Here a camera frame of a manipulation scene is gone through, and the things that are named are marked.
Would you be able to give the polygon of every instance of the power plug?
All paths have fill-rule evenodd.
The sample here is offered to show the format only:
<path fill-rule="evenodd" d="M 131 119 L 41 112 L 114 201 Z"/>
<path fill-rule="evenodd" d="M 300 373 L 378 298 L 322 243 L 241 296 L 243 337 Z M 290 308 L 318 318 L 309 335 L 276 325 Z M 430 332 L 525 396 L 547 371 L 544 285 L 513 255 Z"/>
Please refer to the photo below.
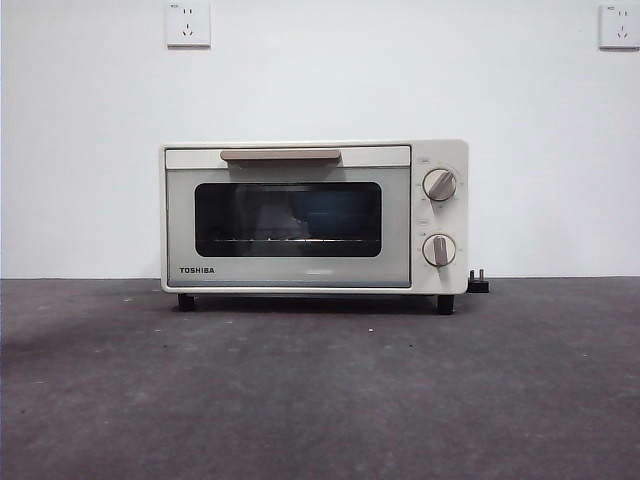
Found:
<path fill-rule="evenodd" d="M 480 269 L 480 277 L 476 278 L 475 270 L 469 273 L 467 293 L 489 293 L 489 281 L 484 278 L 484 269 Z"/>

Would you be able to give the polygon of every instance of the oven door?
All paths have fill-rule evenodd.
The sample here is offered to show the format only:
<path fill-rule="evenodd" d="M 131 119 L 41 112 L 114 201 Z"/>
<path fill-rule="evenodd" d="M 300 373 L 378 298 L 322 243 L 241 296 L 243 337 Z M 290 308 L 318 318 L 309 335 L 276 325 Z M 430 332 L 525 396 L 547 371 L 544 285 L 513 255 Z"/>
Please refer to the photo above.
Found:
<path fill-rule="evenodd" d="M 167 150 L 167 284 L 409 287 L 410 155 Z"/>

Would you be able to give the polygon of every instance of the timer knob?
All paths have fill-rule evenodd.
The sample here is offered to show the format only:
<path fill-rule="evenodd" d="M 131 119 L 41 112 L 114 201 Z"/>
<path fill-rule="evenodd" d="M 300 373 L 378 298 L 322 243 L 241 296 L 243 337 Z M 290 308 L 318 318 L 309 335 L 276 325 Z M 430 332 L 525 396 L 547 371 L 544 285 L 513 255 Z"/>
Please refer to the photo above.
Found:
<path fill-rule="evenodd" d="M 444 168 L 431 170 L 422 181 L 422 189 L 431 200 L 442 202 L 455 193 L 456 177 Z"/>
<path fill-rule="evenodd" d="M 453 262 L 456 244 L 448 235 L 431 235 L 422 245 L 422 254 L 434 267 L 444 267 Z"/>

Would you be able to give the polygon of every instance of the oven door handle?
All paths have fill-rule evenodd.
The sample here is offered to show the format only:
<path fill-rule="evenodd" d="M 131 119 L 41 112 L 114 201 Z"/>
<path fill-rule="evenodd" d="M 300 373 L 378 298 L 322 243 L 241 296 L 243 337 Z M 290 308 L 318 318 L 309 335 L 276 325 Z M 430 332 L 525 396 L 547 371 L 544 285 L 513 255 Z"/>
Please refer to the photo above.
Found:
<path fill-rule="evenodd" d="M 263 162 L 278 161 L 314 161 L 338 163 L 342 158 L 340 150 L 223 150 L 220 158 L 225 162 L 256 162 L 264 165 Z"/>

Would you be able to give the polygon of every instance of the toshiba logo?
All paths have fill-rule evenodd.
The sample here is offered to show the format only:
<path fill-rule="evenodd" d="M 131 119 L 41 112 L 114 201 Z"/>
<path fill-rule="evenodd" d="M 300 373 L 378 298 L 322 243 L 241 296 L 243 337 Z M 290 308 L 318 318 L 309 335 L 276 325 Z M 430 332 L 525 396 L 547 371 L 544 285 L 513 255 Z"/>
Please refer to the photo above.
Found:
<path fill-rule="evenodd" d="M 213 267 L 180 267 L 180 273 L 216 273 Z"/>

